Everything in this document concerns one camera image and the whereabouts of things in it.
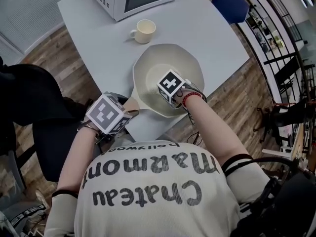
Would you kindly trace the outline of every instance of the person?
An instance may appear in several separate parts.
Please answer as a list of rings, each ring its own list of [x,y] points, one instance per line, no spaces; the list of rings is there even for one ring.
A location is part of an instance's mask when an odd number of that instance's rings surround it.
[[[239,204],[254,201],[269,178],[256,163],[226,178],[225,170],[251,156],[199,95],[182,93],[175,99],[187,107],[207,150],[125,140],[92,161],[96,132],[82,128],[52,197],[46,237],[230,235]]]

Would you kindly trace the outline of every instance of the blue chair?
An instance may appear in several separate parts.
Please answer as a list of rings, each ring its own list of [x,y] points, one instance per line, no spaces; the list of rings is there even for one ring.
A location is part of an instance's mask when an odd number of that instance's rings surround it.
[[[212,0],[212,4],[230,25],[244,22],[249,12],[246,0]]]

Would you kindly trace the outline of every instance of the white table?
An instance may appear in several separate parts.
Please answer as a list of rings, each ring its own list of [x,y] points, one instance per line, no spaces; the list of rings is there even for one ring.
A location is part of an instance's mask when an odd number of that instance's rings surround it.
[[[129,97],[133,89],[132,66],[153,44],[174,43],[197,58],[207,96],[249,59],[229,24],[209,0],[177,0],[118,23],[95,0],[62,0],[58,6],[101,92]],[[141,19],[150,19],[157,26],[153,40],[145,45],[129,39],[129,32]],[[183,116],[164,118],[142,110],[126,128],[136,141],[155,140]]]

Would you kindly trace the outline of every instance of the bracelet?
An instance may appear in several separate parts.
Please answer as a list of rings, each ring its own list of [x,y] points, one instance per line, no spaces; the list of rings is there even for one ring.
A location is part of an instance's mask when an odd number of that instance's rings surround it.
[[[90,122],[90,120],[88,120],[87,122],[83,122],[81,121],[81,125],[78,127],[77,132],[79,132],[83,127],[89,128],[93,131],[95,131],[98,135],[100,135],[100,131],[98,131],[97,129],[93,128],[92,126],[88,125]]]
[[[183,98],[183,100],[182,100],[182,105],[183,105],[184,107],[186,107],[186,101],[187,101],[188,97],[193,96],[193,95],[197,95],[197,96],[199,96],[199,97],[202,97],[202,95],[201,95],[200,93],[197,93],[197,92],[191,92],[191,93],[189,93],[189,94],[186,95],[186,96]]]

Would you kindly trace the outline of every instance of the wooden floor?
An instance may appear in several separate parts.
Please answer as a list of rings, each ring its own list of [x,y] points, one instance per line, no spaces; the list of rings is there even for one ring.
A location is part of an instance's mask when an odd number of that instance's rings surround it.
[[[254,158],[258,158],[263,156],[261,153],[263,148],[278,150],[273,138],[268,136],[266,141],[260,144],[262,131],[253,132],[253,128],[261,121],[260,113],[256,110],[257,107],[267,107],[272,104],[272,100],[249,45],[237,27],[233,26],[233,30],[248,52],[250,59],[208,97],[208,102],[238,135],[249,153]],[[66,27],[59,29],[43,41],[22,63],[36,64],[48,70],[56,79],[63,96],[80,103],[85,103],[89,98],[96,100],[101,94],[78,54]],[[189,120],[184,118],[170,129],[167,135],[179,142],[186,142],[192,133],[193,128]],[[16,135],[17,154],[20,155],[33,144],[32,127],[16,126]],[[44,179],[36,154],[21,170],[27,185],[27,197],[35,199],[34,191],[39,189],[50,203],[56,184]]]

